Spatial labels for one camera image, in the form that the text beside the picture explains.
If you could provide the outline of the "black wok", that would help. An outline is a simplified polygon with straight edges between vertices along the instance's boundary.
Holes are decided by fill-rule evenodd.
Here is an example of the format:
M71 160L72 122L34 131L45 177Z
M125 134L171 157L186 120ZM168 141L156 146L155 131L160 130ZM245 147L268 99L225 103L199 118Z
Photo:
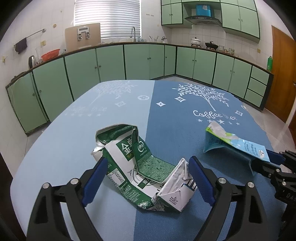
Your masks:
M214 44L212 41L205 42L205 45L207 49L213 49L213 50L217 50L219 47L218 45Z

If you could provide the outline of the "steel kitchen faucet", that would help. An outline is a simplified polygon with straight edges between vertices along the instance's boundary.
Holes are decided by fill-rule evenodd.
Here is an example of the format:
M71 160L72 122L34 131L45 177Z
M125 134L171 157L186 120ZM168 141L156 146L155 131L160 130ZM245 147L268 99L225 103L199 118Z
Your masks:
M130 37L133 39L133 42L137 41L137 33L135 27L132 27Z

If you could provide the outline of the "wall towel bar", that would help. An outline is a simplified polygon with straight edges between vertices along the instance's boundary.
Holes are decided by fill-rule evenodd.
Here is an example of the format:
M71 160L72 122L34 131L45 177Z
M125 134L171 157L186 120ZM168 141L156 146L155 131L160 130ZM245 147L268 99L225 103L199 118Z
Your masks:
M46 30L47 30L46 28L43 28L43 29L41 29L41 30L38 30L38 31L36 31L36 32L34 32L34 33L28 35L28 36L26 37L26 39L29 38L29 37L32 37L33 35L36 35L36 34L38 34L38 33L44 33L44 32L46 32ZM16 42L16 43L14 44L14 48L16 48L16 45L17 45L19 42L22 42L22 40L23 40L23 39L21 39L21 40L19 40L18 42Z

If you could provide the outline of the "range hood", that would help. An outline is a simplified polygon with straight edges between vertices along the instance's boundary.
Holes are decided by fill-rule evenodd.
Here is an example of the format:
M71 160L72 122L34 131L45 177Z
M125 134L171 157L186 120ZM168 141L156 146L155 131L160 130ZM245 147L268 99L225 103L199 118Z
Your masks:
M217 25L222 26L222 23L210 16L189 16L186 18L187 21L191 22L194 25Z

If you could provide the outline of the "brown cardboard box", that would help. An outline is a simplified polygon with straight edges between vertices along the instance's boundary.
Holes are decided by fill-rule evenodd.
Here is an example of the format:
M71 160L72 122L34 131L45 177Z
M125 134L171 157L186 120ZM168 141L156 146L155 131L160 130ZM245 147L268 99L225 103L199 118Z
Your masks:
M67 52L97 46L101 43L100 23L66 28L65 42Z

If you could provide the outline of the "white cooking pot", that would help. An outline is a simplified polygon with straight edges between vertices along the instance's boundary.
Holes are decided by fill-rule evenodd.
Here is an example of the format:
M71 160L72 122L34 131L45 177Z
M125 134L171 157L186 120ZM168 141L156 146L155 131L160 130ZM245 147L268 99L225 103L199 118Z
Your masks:
M191 39L191 46L192 47L201 47L201 41L196 37Z

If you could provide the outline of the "red plastic basin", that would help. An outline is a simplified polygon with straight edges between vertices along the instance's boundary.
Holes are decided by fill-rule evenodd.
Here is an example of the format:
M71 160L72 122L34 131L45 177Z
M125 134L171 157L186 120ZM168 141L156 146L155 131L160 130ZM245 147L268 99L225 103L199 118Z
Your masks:
M44 62L48 61L48 60L51 60L53 58L56 58L57 56L59 56L59 52L60 52L60 49L55 49L55 50L52 50L52 51L49 51L45 54L43 54L41 56L42 60Z

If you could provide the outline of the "green white milk carton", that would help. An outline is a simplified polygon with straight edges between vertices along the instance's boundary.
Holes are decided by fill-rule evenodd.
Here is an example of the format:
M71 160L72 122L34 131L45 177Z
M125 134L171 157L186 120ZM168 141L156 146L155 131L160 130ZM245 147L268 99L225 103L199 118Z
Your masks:
M154 156L137 126L108 126L96 132L95 140L93 157L107 159L107 177L139 208L181 212L197 190L188 162L182 158L173 165Z

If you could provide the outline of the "brown wooden door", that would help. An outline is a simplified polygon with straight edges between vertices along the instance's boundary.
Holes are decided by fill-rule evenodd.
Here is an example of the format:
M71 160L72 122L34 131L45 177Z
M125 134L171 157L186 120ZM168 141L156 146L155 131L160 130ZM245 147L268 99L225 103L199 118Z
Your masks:
M273 82L265 108L286 122L295 101L295 40L276 27L273 33Z

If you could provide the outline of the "two-tone blue table mat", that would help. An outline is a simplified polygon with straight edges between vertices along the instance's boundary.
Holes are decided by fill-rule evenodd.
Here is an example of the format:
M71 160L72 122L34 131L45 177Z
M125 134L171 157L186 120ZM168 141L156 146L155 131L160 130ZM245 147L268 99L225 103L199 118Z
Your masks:
M92 151L98 130L117 123L136 125L151 152L172 164L196 156L218 177L234 184L252 181L268 219L267 240L276 240L282 205L274 198L270 181L253 174L248 162L227 149L204 152L205 129L219 122L224 130L271 149L266 132L241 101L225 93L220 102L179 94L181 83L126 80L100 83L66 108L36 140L11 184L18 221L28 229L41 186L66 184L95 165ZM210 205L195 193L181 213L144 211L121 196L105 178L94 201L86 208L104 240L193 240Z

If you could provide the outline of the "blue white milk carton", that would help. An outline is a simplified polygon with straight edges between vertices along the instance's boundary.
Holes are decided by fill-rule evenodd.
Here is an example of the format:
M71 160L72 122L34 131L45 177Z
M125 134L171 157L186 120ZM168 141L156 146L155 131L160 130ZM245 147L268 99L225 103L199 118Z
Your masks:
M206 153L213 149L227 148L240 154L249 161L251 172L252 161L260 160L264 164L270 164L270 158L265 146L239 138L233 133L226 132L216 121L212 121L206 127L205 146L203 152Z

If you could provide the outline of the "dark hanging towel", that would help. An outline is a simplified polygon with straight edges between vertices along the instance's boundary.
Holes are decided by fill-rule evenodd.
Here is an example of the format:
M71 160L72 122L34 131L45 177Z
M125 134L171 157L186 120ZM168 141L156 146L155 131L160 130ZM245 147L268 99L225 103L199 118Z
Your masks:
M23 38L15 44L15 51L21 54L27 48L27 38Z

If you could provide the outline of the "steel kettle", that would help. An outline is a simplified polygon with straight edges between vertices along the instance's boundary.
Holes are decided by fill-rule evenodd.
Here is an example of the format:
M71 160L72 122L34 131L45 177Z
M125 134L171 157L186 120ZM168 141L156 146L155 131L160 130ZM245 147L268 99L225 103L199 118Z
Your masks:
M30 56L28 59L28 68L33 69L37 63L36 57L34 55Z

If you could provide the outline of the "green upper wall cabinets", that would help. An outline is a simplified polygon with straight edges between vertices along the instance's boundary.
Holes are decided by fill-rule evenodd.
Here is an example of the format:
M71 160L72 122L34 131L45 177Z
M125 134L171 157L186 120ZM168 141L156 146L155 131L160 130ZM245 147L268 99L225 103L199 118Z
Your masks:
M196 16L197 4L210 5L211 17L222 23L226 33L259 43L260 25L255 1L161 1L162 26L191 28L194 24L186 18Z

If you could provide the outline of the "green lower kitchen cabinets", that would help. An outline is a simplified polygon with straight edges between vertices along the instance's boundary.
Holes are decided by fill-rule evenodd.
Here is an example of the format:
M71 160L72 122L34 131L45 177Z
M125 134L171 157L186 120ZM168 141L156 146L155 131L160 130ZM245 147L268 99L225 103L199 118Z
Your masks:
M88 47L56 55L16 76L7 86L11 107L26 134L55 120L71 103L95 85L107 82L120 96L115 81L155 80L179 76L198 82L180 87L180 95L201 97L213 106L227 104L229 92L263 110L273 74L232 57L171 44L129 43Z

